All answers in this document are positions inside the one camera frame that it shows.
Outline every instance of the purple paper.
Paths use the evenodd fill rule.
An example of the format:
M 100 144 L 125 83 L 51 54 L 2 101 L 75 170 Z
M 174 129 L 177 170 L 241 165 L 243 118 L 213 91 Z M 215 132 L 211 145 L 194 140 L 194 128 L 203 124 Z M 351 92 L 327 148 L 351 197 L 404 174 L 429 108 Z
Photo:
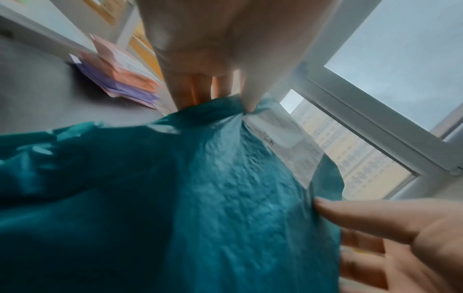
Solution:
M 113 80 L 112 78 L 106 76 L 104 73 L 100 72 L 98 69 L 90 65 L 85 60 L 81 60 L 82 63 L 76 63 L 79 70 L 95 82 L 100 87 L 107 89 L 110 92 L 121 94 L 124 96 L 129 96 L 132 98 L 140 99 L 144 102 L 154 104 L 156 100 L 159 100 L 159 97 L 148 91 L 136 88 L 131 85 L 123 84 Z

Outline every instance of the gray tabletop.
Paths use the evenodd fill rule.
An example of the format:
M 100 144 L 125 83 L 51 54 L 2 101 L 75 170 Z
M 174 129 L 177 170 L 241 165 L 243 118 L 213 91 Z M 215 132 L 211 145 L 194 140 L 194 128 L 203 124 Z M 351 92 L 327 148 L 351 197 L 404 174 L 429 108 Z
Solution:
M 0 37 L 0 134 L 86 121 L 131 126 L 161 117 L 156 110 L 110 98 L 74 65 L 56 56 Z

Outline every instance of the window pane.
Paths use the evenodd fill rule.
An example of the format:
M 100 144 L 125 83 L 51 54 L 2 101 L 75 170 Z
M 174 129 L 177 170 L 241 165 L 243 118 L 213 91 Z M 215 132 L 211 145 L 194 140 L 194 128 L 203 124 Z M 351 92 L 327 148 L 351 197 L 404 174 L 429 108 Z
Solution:
M 463 1 L 382 0 L 326 67 L 442 136 L 463 117 Z
M 348 200 L 380 199 L 412 174 L 291 90 L 281 105 L 338 165 Z

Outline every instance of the skin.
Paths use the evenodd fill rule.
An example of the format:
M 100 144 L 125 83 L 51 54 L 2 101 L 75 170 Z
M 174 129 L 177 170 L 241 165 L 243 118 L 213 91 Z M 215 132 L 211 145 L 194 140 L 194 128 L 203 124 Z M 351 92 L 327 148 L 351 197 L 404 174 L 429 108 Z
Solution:
M 179 110 L 231 93 L 251 112 L 294 68 L 339 0 L 137 0 Z
M 341 293 L 463 292 L 463 205 L 438 200 L 331 202 L 315 209 L 342 227 L 340 275 L 374 287 Z

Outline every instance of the crumpled plastic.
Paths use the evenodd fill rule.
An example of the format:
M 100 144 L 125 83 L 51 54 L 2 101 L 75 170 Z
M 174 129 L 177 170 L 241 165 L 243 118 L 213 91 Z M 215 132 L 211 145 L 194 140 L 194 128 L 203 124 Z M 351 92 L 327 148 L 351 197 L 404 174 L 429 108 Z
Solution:
M 0 291 L 338 292 L 340 230 L 312 199 L 343 181 L 322 155 L 304 187 L 244 122 L 279 106 L 1 136 Z

